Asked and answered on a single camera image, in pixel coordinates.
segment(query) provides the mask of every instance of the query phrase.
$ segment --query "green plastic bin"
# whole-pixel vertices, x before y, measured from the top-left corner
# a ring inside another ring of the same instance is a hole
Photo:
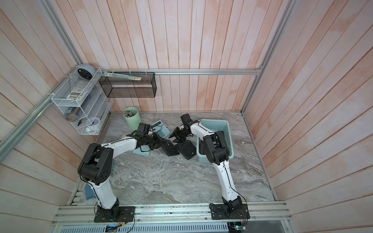
[[[233,144],[231,137],[231,129],[229,128],[229,123],[226,120],[210,120],[210,119],[201,119],[200,123],[212,131],[223,131],[225,141],[227,142],[229,155],[228,158],[231,160],[234,157]],[[209,160],[206,155],[200,154],[200,138],[197,136],[197,156],[198,161],[201,164],[209,164]]]
[[[131,111],[133,116],[124,117],[124,119],[126,119],[126,122],[131,130],[133,131],[137,130],[137,128],[139,127],[139,124],[142,122],[137,108],[129,107],[129,108],[126,108],[126,110],[124,111]]]

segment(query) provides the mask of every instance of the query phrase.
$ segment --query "green cylindrical container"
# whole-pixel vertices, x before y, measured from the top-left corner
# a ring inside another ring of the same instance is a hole
[[[133,115],[132,117],[124,117],[126,119],[126,122],[129,128],[133,131],[137,130],[137,128],[139,127],[139,124],[141,123],[139,111],[135,107],[126,108],[125,111],[131,111]]]

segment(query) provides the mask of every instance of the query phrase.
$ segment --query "black mounting plate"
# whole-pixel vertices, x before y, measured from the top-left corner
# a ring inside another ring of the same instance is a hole
[[[175,156],[175,155],[180,154],[179,151],[176,149],[176,147],[172,144],[172,142],[170,140],[165,140],[165,141],[161,142],[160,146],[162,147],[163,152],[167,156]]]
[[[176,148],[178,149],[180,154],[184,155],[184,157],[188,160],[190,160],[197,154],[197,148],[189,140],[185,140],[185,142],[183,143],[176,144]]]
[[[120,209],[120,215],[122,216],[122,222],[132,222],[134,220],[133,217],[131,217],[130,219],[130,216],[133,216],[133,214],[135,213],[135,207],[134,206],[120,206],[119,207]],[[94,217],[94,222],[95,223],[109,223],[109,222],[114,222],[114,221],[110,221],[110,219],[106,218],[104,213],[100,210],[100,209],[97,209],[97,212],[96,212],[96,216]]]
[[[250,214],[249,214],[249,211],[247,209],[247,204],[242,204],[242,207],[241,209],[239,209],[239,211],[237,211],[236,214],[232,215],[230,218],[228,218],[226,215],[225,215],[225,212],[224,212],[224,206],[223,205],[214,205],[214,210],[215,211],[211,211],[211,218],[213,220],[222,220],[222,219],[240,219],[242,218],[243,219],[243,216],[241,215],[240,217],[240,211],[245,215],[244,217],[247,218],[247,219],[250,219]]]

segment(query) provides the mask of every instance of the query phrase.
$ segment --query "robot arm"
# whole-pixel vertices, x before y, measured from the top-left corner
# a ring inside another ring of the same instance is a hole
[[[142,145],[156,148],[158,137],[149,129],[150,125],[141,123],[137,131],[120,140],[101,145],[92,143],[78,167],[81,179],[91,186],[98,199],[98,211],[103,212],[109,219],[116,219],[120,214],[118,199],[113,194],[108,179],[113,158]]]
[[[213,163],[219,177],[225,213],[229,217],[235,215],[242,208],[242,201],[235,189],[229,169],[229,148],[224,133],[209,130],[199,121],[191,120],[189,114],[182,115],[181,121],[183,125],[177,127],[171,137],[175,136],[178,141],[183,142],[186,137],[197,135],[203,141],[200,146],[203,147],[209,162]]]

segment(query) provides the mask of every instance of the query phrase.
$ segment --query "wire rack organizer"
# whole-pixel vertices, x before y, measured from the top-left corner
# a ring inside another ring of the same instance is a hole
[[[52,101],[65,115],[72,107],[78,107],[77,120],[71,122],[79,134],[98,135],[113,104],[103,89],[95,85],[102,75],[99,67],[91,80],[81,77],[76,70],[53,95]]]

